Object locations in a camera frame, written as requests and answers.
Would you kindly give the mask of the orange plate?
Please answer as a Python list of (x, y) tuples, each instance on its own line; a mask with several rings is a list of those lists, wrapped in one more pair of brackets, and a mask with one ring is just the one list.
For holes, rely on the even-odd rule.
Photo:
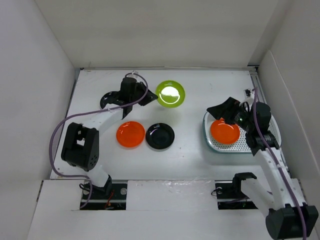
[(117, 142), (125, 148), (139, 146), (145, 138), (145, 128), (137, 121), (127, 121), (116, 131)]
[(240, 138), (240, 129), (236, 124), (227, 124), (220, 119), (211, 124), (210, 134), (218, 143), (231, 145)]

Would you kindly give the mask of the green plate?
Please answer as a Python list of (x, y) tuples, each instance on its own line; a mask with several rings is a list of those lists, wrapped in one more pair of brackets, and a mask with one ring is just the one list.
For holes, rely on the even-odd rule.
[(157, 102), (165, 108), (177, 108), (186, 98), (184, 87), (177, 81), (162, 81), (155, 90)]

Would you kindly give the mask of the black plate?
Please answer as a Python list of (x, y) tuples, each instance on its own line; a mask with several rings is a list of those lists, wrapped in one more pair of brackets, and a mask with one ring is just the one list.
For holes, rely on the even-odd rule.
[(118, 91), (110, 91), (102, 96), (100, 99), (99, 105), (101, 109), (104, 109), (107, 105), (116, 105), (119, 106), (119, 92)]
[(175, 132), (173, 128), (166, 123), (155, 123), (147, 129), (145, 140), (151, 148), (155, 150), (165, 150), (173, 144)]

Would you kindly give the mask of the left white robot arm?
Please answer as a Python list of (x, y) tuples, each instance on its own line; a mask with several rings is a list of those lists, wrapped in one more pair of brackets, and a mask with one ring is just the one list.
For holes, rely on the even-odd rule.
[(82, 185), (82, 189), (107, 198), (112, 191), (112, 178), (101, 166), (98, 166), (100, 155), (100, 136), (113, 124), (123, 120), (135, 104), (145, 106), (158, 97), (149, 90), (147, 81), (137, 73), (128, 73), (121, 81), (118, 91), (110, 91), (102, 96), (100, 110), (82, 122), (68, 125), (61, 159), (72, 167), (85, 171), (91, 181)]

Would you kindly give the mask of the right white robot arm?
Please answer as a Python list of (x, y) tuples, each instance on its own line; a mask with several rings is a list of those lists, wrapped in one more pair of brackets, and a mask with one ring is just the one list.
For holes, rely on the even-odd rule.
[(307, 239), (315, 227), (319, 212), (308, 205), (294, 185), (284, 162), (276, 137), (269, 130), (271, 108), (257, 100), (252, 106), (229, 97), (222, 104), (207, 108), (215, 119), (236, 124), (245, 131), (250, 151), (261, 166), (269, 185), (264, 189), (252, 172), (236, 173), (229, 183), (216, 183), (214, 193), (223, 205), (249, 199), (265, 218), (273, 240)]

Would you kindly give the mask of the aluminium rail right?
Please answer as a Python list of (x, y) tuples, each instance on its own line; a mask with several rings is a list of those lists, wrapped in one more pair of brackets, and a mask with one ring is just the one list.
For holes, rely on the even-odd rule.
[[(264, 102), (265, 104), (267, 104), (267, 99), (263, 90), (263, 86), (261, 84), (260, 81), (260, 77), (258, 74), (258, 67), (257, 66), (250, 66), (249, 67), (249, 75), (252, 81), (252, 85), (254, 88), (258, 88), (258, 99), (260, 102)], [(277, 121), (275, 119), (275, 117), (273, 115), (271, 115), (271, 121), (272, 121), (272, 129), (274, 130), (275, 133), (275, 137), (277, 139), (277, 142), (279, 144), (279, 150), (280, 150), (280, 155), (281, 155), (281, 160), (286, 168), (286, 171), (288, 172), (289, 176), (291, 176), (287, 161), (285, 159), (283, 150), (282, 150), (282, 137), (281, 137), (281, 133), (280, 133), (280, 129), (279, 126), (277, 124)]]

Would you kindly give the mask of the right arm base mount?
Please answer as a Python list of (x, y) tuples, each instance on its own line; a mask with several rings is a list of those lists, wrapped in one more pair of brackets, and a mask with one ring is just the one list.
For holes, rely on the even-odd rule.
[(217, 199), (219, 210), (254, 210), (252, 200), (241, 191), (242, 181), (257, 179), (252, 172), (236, 173), (232, 180), (215, 180), (211, 195)]

